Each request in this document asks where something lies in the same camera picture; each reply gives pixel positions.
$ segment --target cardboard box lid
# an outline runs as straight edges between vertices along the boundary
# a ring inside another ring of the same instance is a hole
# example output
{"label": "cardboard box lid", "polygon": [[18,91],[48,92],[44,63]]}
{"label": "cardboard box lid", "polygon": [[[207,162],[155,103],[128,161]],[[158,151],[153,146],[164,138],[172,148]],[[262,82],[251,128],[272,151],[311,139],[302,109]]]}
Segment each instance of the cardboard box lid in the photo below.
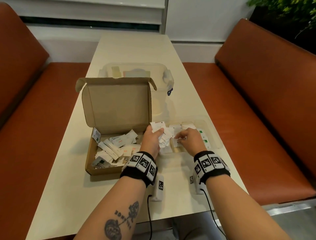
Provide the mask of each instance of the cardboard box lid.
{"label": "cardboard box lid", "polygon": [[87,125],[101,134],[144,131],[151,122],[149,83],[157,90],[151,78],[79,78]]}

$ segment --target forearm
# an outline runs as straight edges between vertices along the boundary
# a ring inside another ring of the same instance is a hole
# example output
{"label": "forearm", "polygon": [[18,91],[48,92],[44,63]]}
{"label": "forearm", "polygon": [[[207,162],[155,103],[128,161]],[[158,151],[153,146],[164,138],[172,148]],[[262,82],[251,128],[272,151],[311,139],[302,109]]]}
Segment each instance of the forearm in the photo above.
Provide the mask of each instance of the forearm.
{"label": "forearm", "polygon": [[131,239],[145,190],[143,180],[120,178],[90,214],[75,240]]}
{"label": "forearm", "polygon": [[206,187],[228,239],[290,239],[228,175],[208,178]]}

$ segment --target wristband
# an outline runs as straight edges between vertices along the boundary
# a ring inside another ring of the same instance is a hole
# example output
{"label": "wristband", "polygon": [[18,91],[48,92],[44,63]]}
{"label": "wristband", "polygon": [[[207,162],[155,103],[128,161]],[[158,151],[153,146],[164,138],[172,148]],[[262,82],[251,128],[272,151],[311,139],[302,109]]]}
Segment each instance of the wristband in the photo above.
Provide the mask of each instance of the wristband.
{"label": "wristband", "polygon": [[212,151],[202,151],[194,156],[194,177],[197,183],[204,183],[209,177],[223,174],[230,176],[230,169],[224,160]]}
{"label": "wristband", "polygon": [[120,178],[128,176],[134,179],[142,179],[148,187],[154,185],[158,167],[154,158],[147,152],[141,151],[133,154],[123,166]]}

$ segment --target green leaves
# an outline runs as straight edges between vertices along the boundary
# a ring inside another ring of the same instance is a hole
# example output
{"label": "green leaves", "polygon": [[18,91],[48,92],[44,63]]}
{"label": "green leaves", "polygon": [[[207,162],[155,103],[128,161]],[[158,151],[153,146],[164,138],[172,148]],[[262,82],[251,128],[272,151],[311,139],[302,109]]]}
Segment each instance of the green leaves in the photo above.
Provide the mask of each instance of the green leaves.
{"label": "green leaves", "polygon": [[316,28],[316,0],[249,0],[247,5],[268,7],[279,17],[305,23],[305,28]]}

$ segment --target tabletop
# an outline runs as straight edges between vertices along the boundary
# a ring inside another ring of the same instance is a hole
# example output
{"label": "tabletop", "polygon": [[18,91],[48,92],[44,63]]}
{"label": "tabletop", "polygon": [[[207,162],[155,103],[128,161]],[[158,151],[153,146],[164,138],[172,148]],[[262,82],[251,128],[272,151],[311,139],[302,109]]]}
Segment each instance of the tabletop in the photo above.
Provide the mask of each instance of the tabletop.
{"label": "tabletop", "polygon": [[[86,77],[98,77],[99,70],[111,62],[162,63],[171,70],[174,90],[166,98],[166,111],[161,116],[153,116],[153,121],[160,121],[164,117],[172,120],[184,116],[205,116],[209,119],[168,36],[109,30],[100,39]],[[91,177],[84,170],[91,132],[92,129],[85,121],[80,93],[27,240],[77,233],[95,206],[116,183],[117,179],[108,180],[111,176]],[[216,153],[229,166],[232,179],[247,191],[225,147],[217,149]],[[172,158],[160,157],[157,162],[164,176],[165,193],[162,202],[150,203],[152,220],[209,211],[205,196],[193,194],[189,183],[189,176],[193,171],[191,156],[179,153]],[[151,194],[150,191],[148,188],[145,197]],[[147,206],[144,204],[137,222],[148,220]]]}

